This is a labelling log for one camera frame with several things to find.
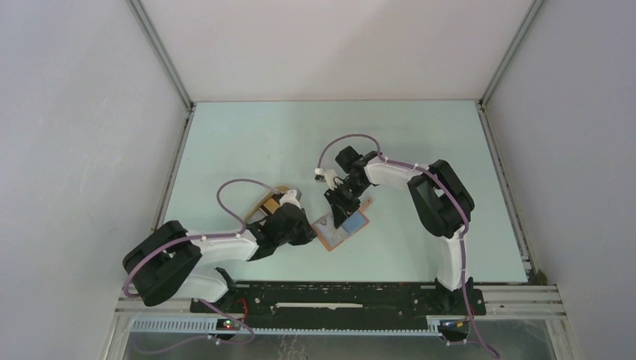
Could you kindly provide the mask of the yellow oval tray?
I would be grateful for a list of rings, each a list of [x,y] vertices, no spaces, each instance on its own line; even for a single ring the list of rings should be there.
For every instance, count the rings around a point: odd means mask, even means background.
[[[262,223],[270,215],[281,207],[280,198],[287,192],[291,191],[296,194],[297,190],[286,185],[274,186],[275,192],[268,192],[256,205],[244,216],[244,222],[249,224]]]

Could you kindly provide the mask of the white VIP credit card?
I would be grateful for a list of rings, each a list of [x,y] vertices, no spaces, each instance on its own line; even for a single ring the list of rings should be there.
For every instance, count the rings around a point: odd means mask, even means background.
[[[347,237],[347,232],[341,228],[335,228],[333,217],[330,214],[322,216],[313,223],[319,240],[326,248],[336,248]]]

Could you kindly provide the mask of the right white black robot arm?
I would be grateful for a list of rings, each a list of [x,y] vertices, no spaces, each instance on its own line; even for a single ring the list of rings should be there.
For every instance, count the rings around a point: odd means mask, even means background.
[[[442,288],[436,293],[437,306],[447,314],[458,312],[467,302],[461,289],[469,279],[462,241],[475,203],[451,165],[437,160],[421,167],[391,160],[378,151],[362,155],[351,146],[338,153],[336,162],[345,177],[322,166],[314,170],[315,179],[328,185],[325,198],[334,227],[341,227],[359,210],[360,198],[371,186],[408,191],[422,226],[441,240],[436,282]]]

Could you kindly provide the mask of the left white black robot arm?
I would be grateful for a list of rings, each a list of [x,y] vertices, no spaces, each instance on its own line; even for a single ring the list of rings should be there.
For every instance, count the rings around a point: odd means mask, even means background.
[[[244,232],[191,235],[171,220],[138,244],[122,260],[124,290],[147,307],[173,298],[207,301],[219,312],[237,302],[233,279],[219,267],[226,261],[250,262],[274,254],[284,245],[306,245],[316,238],[305,210],[285,203]]]

